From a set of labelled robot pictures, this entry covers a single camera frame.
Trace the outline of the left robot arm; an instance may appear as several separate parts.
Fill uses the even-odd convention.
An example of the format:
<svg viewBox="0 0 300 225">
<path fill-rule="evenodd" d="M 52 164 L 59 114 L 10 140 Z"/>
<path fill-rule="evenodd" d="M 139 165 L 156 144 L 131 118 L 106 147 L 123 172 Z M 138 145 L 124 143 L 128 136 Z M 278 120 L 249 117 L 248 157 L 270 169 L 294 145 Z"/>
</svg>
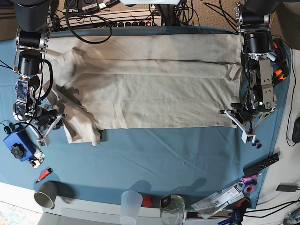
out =
<svg viewBox="0 0 300 225">
<path fill-rule="evenodd" d="M 235 8 L 241 53 L 246 56 L 243 69 L 248 82 L 240 103 L 232 103 L 230 109 L 221 110 L 233 124 L 242 130 L 242 140 L 255 141 L 255 130 L 264 117 L 277 106 L 272 78 L 271 63 L 274 45 L 270 32 L 270 15 L 258 15 L 246 4 L 237 3 Z"/>
</svg>

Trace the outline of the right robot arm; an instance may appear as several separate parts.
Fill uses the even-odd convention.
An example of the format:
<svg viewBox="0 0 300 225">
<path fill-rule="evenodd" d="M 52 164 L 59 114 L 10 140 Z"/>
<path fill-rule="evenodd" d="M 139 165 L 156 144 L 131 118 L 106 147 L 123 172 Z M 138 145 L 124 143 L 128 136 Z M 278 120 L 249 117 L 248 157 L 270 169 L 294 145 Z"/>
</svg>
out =
<svg viewBox="0 0 300 225">
<path fill-rule="evenodd" d="M 18 124 L 33 126 L 39 137 L 62 126 L 63 114 L 40 105 L 53 86 L 53 68 L 45 58 L 50 36 L 51 1 L 15 0 L 18 30 L 13 71 L 19 75 L 15 85 L 13 117 Z"/>
</svg>

